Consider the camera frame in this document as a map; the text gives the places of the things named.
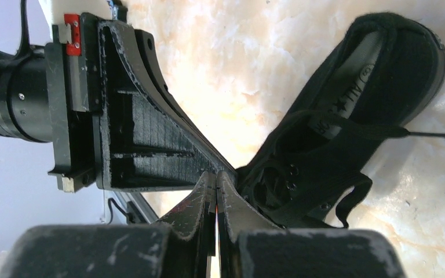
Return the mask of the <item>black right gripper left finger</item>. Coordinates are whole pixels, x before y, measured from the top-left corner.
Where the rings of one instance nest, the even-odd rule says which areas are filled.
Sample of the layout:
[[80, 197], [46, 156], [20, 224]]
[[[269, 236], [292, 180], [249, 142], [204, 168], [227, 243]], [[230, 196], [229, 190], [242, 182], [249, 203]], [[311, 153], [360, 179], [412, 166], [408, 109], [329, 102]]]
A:
[[161, 277], [209, 277], [216, 254], [216, 175], [204, 172], [191, 193], [157, 223], [170, 229]]

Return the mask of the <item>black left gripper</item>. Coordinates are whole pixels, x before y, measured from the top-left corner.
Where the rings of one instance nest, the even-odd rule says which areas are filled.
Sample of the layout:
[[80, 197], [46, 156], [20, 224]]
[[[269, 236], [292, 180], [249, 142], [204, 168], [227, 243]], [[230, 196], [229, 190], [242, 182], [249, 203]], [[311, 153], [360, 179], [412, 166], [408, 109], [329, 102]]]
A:
[[45, 46], [54, 152], [49, 174], [59, 190], [75, 193], [96, 180], [95, 115], [100, 189], [189, 190], [206, 171], [237, 180], [170, 94], [152, 34], [121, 21], [99, 22], [91, 13], [65, 14], [52, 31]]

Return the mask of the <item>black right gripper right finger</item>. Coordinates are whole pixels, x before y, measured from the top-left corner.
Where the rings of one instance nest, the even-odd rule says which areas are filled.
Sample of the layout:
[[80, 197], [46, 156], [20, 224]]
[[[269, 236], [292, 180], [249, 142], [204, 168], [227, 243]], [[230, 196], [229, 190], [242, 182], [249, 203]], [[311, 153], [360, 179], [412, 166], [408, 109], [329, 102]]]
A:
[[221, 277], [254, 277], [257, 257], [247, 246], [250, 232], [279, 230], [245, 201], [225, 171], [216, 177]]

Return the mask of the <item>black shoelace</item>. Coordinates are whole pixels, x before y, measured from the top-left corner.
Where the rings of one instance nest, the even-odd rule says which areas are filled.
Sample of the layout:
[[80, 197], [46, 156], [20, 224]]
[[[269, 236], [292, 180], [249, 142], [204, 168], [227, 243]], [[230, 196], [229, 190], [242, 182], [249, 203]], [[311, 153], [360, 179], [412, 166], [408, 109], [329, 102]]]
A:
[[362, 173], [366, 162], [385, 140], [411, 135], [401, 126], [301, 110], [286, 116], [241, 169], [238, 191], [278, 226], [323, 228], [334, 209], [347, 228], [349, 213], [373, 184]]

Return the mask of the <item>black canvas sneaker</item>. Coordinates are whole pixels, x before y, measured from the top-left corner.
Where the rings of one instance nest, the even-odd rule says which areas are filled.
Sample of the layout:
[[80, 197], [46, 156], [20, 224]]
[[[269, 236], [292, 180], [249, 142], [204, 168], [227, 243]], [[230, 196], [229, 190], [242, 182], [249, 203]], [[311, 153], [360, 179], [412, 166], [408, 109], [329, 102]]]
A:
[[237, 169], [237, 192], [283, 228], [324, 228], [334, 210], [343, 228], [370, 192], [365, 164], [445, 79], [445, 46], [401, 15], [359, 16], [309, 78], [254, 158]]

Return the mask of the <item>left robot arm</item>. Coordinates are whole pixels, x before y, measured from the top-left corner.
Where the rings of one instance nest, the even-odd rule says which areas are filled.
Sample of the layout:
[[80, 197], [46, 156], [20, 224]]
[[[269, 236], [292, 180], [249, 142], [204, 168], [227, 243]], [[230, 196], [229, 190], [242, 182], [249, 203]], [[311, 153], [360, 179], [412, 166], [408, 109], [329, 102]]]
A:
[[189, 190], [231, 164], [169, 93], [154, 37], [119, 20], [70, 15], [45, 46], [0, 51], [0, 136], [52, 143], [58, 188]]

